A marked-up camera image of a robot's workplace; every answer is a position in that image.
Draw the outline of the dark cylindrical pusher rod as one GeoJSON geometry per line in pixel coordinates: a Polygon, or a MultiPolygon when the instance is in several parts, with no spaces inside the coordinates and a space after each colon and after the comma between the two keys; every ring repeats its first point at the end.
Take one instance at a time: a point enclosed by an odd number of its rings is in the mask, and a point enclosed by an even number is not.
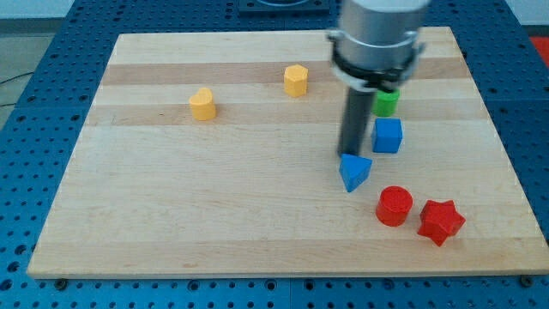
{"type": "Polygon", "coordinates": [[[376,90],[348,89],[337,146],[339,156],[360,154],[376,94],[376,90]]]}

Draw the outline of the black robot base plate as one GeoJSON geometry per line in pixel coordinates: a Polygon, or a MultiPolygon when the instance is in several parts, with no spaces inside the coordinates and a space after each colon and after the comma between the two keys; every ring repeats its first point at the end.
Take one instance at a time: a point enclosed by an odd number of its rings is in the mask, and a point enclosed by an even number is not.
{"type": "Polygon", "coordinates": [[[241,15],[329,12],[330,0],[238,0],[241,15]]]}

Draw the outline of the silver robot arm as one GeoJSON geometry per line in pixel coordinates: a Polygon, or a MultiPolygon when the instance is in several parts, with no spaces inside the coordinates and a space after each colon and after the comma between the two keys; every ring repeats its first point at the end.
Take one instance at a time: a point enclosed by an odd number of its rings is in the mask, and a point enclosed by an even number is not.
{"type": "Polygon", "coordinates": [[[418,66],[418,42],[430,0],[347,0],[337,28],[327,33],[331,68],[347,85],[338,155],[362,149],[377,92],[392,93],[418,66]]]}

